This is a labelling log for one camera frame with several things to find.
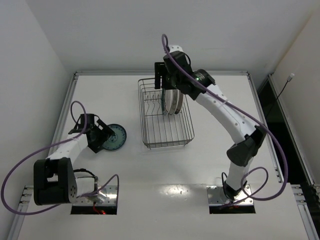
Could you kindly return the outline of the green red rimmed plate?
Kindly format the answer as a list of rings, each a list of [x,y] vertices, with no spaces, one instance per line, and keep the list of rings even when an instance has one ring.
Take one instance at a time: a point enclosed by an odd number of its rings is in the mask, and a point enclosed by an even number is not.
[[[164,88],[161,92],[161,110],[163,116],[166,116],[168,114],[168,111],[166,110],[166,90]]]
[[[175,115],[180,113],[182,106],[183,106],[183,103],[184,103],[184,94],[181,93],[180,90],[178,90],[177,93],[178,93],[178,98],[177,98],[176,109],[174,112]]]

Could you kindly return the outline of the white plate grey rim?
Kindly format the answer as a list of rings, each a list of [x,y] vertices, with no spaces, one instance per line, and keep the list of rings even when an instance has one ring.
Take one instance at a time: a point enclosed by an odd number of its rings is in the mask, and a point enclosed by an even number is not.
[[[172,89],[172,90],[166,90],[165,91],[165,110],[169,115],[173,115],[177,108],[178,103],[178,90]]]

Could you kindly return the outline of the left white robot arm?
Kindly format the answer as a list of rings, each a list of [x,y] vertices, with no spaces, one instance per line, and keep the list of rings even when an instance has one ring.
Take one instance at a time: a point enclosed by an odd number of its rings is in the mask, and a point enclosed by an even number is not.
[[[81,114],[68,132],[70,140],[60,143],[46,159],[34,163],[33,199],[36,205],[73,203],[77,197],[95,193],[97,178],[76,178],[73,169],[83,150],[89,148],[98,153],[103,150],[103,144],[116,135],[110,125],[95,117],[93,113]]]

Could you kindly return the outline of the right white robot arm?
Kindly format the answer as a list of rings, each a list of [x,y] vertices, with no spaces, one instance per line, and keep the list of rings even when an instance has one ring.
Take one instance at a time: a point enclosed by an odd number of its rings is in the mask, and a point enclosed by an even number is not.
[[[155,88],[179,90],[209,111],[229,133],[234,144],[226,154],[230,160],[229,173],[222,182],[224,195],[234,200],[244,188],[246,174],[253,158],[261,147],[266,132],[252,119],[227,105],[215,79],[204,69],[192,70],[189,57],[182,51],[171,56],[178,66],[165,55],[162,62],[155,62]]]

